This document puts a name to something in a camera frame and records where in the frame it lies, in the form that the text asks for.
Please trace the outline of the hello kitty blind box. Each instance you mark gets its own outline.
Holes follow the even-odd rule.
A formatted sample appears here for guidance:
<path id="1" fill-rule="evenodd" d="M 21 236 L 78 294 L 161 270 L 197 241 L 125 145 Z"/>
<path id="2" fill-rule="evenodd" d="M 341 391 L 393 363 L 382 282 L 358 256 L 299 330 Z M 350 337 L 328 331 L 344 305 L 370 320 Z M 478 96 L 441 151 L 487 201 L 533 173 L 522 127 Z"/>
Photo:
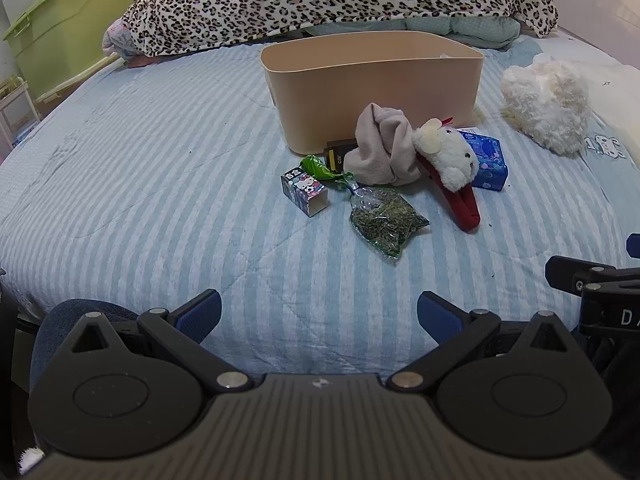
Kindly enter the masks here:
<path id="1" fill-rule="evenodd" d="M 283 194 L 309 218 L 329 205 L 326 187 L 300 167 L 282 174 L 281 184 Z"/>

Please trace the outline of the beige sock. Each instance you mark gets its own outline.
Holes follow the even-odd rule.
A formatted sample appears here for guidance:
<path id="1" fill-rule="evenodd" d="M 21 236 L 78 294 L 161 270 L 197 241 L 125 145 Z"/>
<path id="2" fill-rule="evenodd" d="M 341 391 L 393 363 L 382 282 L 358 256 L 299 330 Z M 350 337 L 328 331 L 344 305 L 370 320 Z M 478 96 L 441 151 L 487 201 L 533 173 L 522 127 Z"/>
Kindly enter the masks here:
<path id="1" fill-rule="evenodd" d="M 344 157 L 344 170 L 365 185 L 401 186 L 421 177 L 413 128 L 401 110 L 369 104 L 357 120 L 357 147 Z"/>

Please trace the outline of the clear bag of dried herbs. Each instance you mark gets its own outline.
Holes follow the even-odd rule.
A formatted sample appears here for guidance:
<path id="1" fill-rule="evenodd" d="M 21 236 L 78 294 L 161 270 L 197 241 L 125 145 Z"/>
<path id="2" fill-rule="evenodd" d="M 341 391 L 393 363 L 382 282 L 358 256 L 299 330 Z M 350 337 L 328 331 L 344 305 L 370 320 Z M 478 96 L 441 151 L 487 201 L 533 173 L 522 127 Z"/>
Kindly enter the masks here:
<path id="1" fill-rule="evenodd" d="M 397 260 L 411 237 L 430 225 L 393 188 L 372 188 L 347 179 L 352 210 L 349 220 L 357 233 L 387 258 Z"/>

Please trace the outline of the blue striped bed quilt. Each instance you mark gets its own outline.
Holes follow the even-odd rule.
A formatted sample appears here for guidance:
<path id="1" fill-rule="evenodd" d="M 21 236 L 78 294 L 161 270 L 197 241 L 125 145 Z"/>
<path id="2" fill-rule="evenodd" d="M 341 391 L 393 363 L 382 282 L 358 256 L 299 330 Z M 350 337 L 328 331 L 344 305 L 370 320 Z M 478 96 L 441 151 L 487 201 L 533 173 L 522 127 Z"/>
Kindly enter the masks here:
<path id="1" fill-rule="evenodd" d="M 1 166 L 1 286 L 43 316 L 72 298 L 143 312 L 218 290 L 206 348 L 250 374 L 388 374 L 434 342 L 416 319 L 432 290 L 506 320 L 551 310 L 568 326 L 576 297 L 550 288 L 554 255 L 628 266 L 639 173 L 602 122 L 578 158 L 561 157 L 503 116 L 500 79 L 528 64 L 526 39 L 487 51 L 476 109 L 509 173 L 475 197 L 480 227 L 460 231 L 427 180 L 405 188 L 427 217 L 398 259 L 352 227 L 346 192 L 307 217 L 283 194 L 298 159 L 285 145 L 260 50 L 241 46 L 87 80 Z"/>

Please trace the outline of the blue tissue packet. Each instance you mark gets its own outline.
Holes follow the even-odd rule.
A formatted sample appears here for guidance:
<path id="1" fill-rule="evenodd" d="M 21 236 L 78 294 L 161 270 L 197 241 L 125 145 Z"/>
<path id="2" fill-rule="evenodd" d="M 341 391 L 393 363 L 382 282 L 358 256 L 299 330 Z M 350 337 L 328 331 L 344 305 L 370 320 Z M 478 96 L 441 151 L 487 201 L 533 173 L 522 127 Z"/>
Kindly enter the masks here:
<path id="1" fill-rule="evenodd" d="M 460 133 L 478 160 L 478 171 L 472 185 L 476 188 L 500 192 L 509 174 L 500 141 L 471 129 L 461 130 Z"/>

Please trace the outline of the white plush toy red scarf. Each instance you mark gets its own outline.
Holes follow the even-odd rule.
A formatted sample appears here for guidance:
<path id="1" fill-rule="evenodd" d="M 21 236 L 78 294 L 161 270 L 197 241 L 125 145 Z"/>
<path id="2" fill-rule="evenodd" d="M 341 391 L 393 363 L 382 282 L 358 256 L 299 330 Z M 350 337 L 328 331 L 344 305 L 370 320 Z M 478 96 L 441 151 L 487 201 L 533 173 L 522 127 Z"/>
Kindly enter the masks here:
<path id="1" fill-rule="evenodd" d="M 435 182 L 448 204 L 451 217 L 463 232 L 475 231 L 480 212 L 472 181 L 480 163 L 471 145 L 452 125 L 452 118 L 431 118 L 413 131 L 416 159 Z"/>

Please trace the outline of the white fluffy plush cushion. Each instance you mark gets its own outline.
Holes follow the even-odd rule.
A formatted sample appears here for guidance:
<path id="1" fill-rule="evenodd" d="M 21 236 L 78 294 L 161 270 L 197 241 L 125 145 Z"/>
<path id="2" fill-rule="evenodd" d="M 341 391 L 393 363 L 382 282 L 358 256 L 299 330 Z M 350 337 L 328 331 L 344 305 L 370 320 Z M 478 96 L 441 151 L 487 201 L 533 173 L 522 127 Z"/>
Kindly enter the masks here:
<path id="1" fill-rule="evenodd" d="M 529 139 L 560 156 L 582 151 L 591 106 L 587 81 L 574 64 L 537 54 L 527 66 L 504 70 L 500 89 L 506 112 Z"/>

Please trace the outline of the green plum candy packet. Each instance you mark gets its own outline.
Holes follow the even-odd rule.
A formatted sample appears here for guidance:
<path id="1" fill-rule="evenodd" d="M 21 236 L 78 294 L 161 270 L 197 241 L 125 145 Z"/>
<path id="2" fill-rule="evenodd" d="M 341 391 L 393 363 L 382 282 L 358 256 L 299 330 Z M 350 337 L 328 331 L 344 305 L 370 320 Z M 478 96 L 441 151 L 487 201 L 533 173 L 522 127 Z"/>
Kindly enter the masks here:
<path id="1" fill-rule="evenodd" d="M 335 183 L 341 188 L 354 188 L 357 185 L 352 174 L 331 170 L 323 160 L 316 155 L 306 155 L 303 157 L 299 162 L 299 167 L 319 182 Z"/>

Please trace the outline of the black gold small box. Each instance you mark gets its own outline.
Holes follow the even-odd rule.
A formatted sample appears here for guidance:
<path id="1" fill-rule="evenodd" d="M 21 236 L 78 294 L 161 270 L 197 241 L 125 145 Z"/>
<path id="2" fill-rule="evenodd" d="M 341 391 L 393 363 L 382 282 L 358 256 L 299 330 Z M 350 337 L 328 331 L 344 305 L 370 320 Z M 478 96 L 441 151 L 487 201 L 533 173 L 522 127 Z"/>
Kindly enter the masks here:
<path id="1" fill-rule="evenodd" d="M 326 144 L 323 150 L 324 162 L 332 172 L 341 174 L 344 171 L 344 158 L 347 153 L 358 148 L 355 139 L 333 141 Z"/>

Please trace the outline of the teal quilted blanket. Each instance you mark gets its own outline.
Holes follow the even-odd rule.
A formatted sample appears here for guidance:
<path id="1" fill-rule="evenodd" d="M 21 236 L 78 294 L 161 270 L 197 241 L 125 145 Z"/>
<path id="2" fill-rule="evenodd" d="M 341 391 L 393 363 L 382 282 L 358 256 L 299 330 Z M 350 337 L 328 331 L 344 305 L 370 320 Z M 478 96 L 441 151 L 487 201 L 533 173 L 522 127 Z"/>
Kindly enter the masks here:
<path id="1" fill-rule="evenodd" d="M 521 24 L 509 18 L 499 16 L 440 16 L 433 18 L 403 18 L 402 20 L 377 22 L 345 22 L 323 24 L 304 30 L 307 36 L 347 34 L 348 32 L 390 32 L 391 30 L 410 30 L 410 32 L 428 32 L 461 42 L 467 46 L 482 49 L 505 49 L 510 47 L 521 35 Z"/>

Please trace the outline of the beige plastic storage bin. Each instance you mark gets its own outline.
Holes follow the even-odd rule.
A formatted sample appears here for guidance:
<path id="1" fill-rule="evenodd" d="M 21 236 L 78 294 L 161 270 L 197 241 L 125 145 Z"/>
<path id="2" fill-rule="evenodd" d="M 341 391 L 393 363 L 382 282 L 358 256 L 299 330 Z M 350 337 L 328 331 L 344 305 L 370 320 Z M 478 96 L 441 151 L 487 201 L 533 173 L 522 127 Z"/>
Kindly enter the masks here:
<path id="1" fill-rule="evenodd" d="M 299 155 L 351 139 L 371 103 L 474 125 L 484 54 L 427 32 L 350 32 L 270 44 L 260 52 L 284 142 Z"/>

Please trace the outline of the green plastic storage box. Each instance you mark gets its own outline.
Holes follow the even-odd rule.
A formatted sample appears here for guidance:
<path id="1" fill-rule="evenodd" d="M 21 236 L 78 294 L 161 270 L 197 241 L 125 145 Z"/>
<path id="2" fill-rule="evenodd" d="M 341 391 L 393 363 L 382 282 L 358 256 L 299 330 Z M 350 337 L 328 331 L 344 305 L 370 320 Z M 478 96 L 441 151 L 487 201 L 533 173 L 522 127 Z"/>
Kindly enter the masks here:
<path id="1" fill-rule="evenodd" d="M 102 37 L 134 0 L 37 0 L 4 33 L 39 101 L 104 61 Z"/>

